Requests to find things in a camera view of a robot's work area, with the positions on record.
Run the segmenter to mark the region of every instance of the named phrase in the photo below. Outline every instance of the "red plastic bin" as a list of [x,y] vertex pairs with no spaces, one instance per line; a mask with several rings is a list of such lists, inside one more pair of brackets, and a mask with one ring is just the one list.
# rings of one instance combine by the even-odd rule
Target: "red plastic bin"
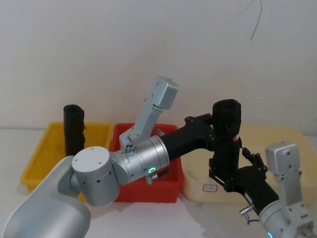
[[[114,126],[110,151],[120,150],[119,135],[133,125],[134,123],[118,123]],[[156,124],[152,131],[152,135],[155,134],[155,131],[158,128],[165,134],[177,130],[177,127],[174,125]],[[145,178],[140,178],[127,185],[120,185],[120,194],[117,197],[116,202],[173,203],[177,201],[183,182],[184,175],[182,172],[181,160],[180,158],[177,158],[170,162],[169,173],[155,180],[151,185],[147,185]]]

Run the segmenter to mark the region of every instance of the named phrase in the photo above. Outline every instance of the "white table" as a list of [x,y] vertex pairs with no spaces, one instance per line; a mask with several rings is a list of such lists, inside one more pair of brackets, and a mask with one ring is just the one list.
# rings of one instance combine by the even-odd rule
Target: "white table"
[[[0,229],[27,195],[19,180],[43,130],[0,129]],[[317,148],[317,137],[308,137]],[[86,238],[265,238],[261,224],[247,226],[242,205],[195,202],[184,195],[176,203],[113,203],[90,207]],[[317,204],[309,208],[317,223]]]

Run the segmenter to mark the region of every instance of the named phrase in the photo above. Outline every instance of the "beige tray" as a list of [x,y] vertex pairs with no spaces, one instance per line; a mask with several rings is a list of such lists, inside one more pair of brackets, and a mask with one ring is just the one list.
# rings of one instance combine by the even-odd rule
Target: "beige tray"
[[[317,156],[310,142],[301,132],[289,127],[242,124],[240,137],[243,146],[252,153],[259,152],[265,164],[267,146],[281,141],[295,142],[300,150],[304,201],[307,205],[317,201]],[[189,198],[199,202],[246,203],[240,194],[225,192],[222,186],[208,176],[209,158],[212,156],[213,152],[199,149],[181,157],[185,176],[183,192]],[[249,161],[240,154],[239,166],[247,165],[250,165]],[[277,192],[277,183],[272,173],[268,172],[266,175],[266,181]]]

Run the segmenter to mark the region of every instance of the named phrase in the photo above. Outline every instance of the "yellow plastic bin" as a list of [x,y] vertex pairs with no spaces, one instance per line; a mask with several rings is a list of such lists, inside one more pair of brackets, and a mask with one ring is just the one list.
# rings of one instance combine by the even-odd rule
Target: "yellow plastic bin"
[[[102,146],[109,149],[113,132],[112,124],[85,122],[85,127],[85,148]],[[64,157],[63,122],[51,122],[22,174],[21,183],[26,185],[31,193]],[[80,194],[78,199],[82,202],[86,201],[83,194]]]

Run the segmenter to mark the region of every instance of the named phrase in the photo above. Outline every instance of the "white wall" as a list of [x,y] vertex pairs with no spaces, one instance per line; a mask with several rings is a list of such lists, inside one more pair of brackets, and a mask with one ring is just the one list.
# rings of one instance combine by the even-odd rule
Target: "white wall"
[[183,124],[235,98],[244,122],[317,133],[317,2],[2,0],[0,126],[44,127],[79,104],[130,122],[154,76],[180,86],[160,122]]

